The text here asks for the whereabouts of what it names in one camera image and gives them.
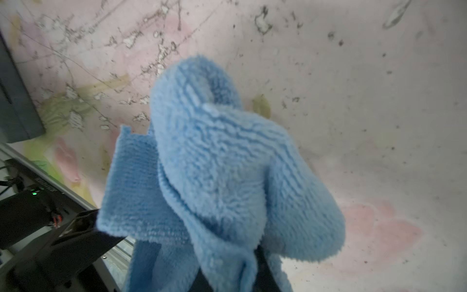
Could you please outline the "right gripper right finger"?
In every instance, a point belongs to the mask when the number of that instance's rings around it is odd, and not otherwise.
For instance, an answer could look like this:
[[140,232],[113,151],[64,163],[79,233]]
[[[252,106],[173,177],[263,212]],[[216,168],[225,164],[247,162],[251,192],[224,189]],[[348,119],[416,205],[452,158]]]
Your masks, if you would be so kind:
[[255,250],[255,256],[258,263],[258,273],[253,286],[253,292],[281,292],[261,246],[258,246]]

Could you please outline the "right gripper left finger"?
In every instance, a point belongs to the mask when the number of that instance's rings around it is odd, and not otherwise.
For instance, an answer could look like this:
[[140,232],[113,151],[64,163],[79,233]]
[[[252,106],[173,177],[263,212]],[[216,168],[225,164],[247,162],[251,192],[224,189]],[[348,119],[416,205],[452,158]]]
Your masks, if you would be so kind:
[[213,292],[214,290],[210,286],[206,277],[203,275],[201,270],[198,270],[198,274],[193,281],[192,286],[189,289],[189,292]]

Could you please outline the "blue microfiber cloth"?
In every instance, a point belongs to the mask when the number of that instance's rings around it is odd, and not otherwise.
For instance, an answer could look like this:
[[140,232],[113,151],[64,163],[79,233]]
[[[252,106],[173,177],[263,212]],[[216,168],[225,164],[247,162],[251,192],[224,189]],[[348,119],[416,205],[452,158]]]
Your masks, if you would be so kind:
[[229,76],[203,56],[174,64],[150,96],[147,134],[122,127],[97,228],[135,240],[127,292],[251,292],[265,253],[318,262],[345,242],[345,218],[287,131],[243,109]]

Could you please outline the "dark grey eyeglass case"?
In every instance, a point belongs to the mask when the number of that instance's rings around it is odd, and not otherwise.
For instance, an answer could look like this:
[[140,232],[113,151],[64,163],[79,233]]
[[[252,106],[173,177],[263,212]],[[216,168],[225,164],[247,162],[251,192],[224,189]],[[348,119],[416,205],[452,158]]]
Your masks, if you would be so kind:
[[45,128],[6,42],[1,38],[1,142],[16,143],[45,134]]

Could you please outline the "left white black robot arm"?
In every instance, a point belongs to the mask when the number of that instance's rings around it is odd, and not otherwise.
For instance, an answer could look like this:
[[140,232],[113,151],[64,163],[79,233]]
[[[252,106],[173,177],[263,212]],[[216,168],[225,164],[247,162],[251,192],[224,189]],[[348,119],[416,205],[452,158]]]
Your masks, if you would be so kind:
[[1,249],[43,227],[1,266],[3,292],[117,292],[102,256],[122,241],[97,229],[98,210],[74,212],[45,190],[1,200]]

